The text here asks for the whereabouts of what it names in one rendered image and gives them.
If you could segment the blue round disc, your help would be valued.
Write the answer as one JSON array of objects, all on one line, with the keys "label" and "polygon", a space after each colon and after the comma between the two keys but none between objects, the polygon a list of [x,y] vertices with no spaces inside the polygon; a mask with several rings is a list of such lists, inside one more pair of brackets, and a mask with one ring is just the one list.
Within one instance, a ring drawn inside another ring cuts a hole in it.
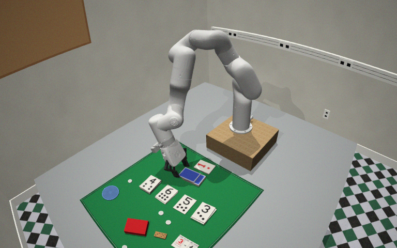
[{"label": "blue round disc", "polygon": [[106,200],[113,200],[119,195],[118,187],[110,185],[102,191],[102,197]]}]

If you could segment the red rectangular block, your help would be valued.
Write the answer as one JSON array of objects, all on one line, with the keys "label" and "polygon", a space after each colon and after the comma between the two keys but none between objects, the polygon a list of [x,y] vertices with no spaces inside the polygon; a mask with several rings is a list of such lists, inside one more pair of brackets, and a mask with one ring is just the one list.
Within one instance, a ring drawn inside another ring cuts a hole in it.
[{"label": "red rectangular block", "polygon": [[126,234],[146,236],[149,221],[128,218],[124,232]]}]

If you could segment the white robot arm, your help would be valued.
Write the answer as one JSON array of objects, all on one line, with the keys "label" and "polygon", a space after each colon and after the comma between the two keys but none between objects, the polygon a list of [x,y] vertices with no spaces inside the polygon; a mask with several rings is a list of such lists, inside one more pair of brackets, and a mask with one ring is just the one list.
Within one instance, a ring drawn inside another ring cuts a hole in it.
[{"label": "white robot arm", "polygon": [[237,134],[246,134],[252,130],[252,100],[262,93],[262,86],[254,69],[238,55],[225,32],[193,30],[169,51],[173,68],[167,113],[157,114],[148,121],[158,141],[150,148],[153,153],[157,153],[160,147],[173,144],[175,138],[171,130],[179,128],[184,122],[185,100],[191,86],[196,58],[194,51],[197,48],[215,49],[227,73],[233,77],[233,123],[230,123],[230,130]]}]

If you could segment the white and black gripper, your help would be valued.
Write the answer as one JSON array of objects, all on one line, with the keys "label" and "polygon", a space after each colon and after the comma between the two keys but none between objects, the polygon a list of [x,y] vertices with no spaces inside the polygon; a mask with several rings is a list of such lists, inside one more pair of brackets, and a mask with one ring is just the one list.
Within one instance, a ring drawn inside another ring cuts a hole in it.
[{"label": "white and black gripper", "polygon": [[187,153],[186,153],[187,149],[183,148],[180,142],[176,138],[173,144],[167,147],[161,147],[160,150],[165,161],[164,170],[168,172],[172,172],[174,177],[177,178],[180,177],[178,172],[175,170],[175,167],[181,161],[185,167],[190,166],[187,161]]}]

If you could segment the blue card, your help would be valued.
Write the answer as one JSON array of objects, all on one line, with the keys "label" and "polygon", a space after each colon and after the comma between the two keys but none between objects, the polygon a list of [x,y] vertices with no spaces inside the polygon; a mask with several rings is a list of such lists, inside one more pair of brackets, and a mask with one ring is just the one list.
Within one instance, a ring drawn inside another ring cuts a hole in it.
[{"label": "blue card", "polygon": [[194,184],[200,185],[201,182],[204,180],[205,177],[206,177],[206,176],[204,176],[204,175],[201,174],[201,175],[197,178],[197,180],[195,181]]},{"label": "blue card", "polygon": [[201,175],[200,173],[186,167],[179,173],[179,176],[181,178],[191,181],[193,183],[195,183],[195,181],[200,175]]}]

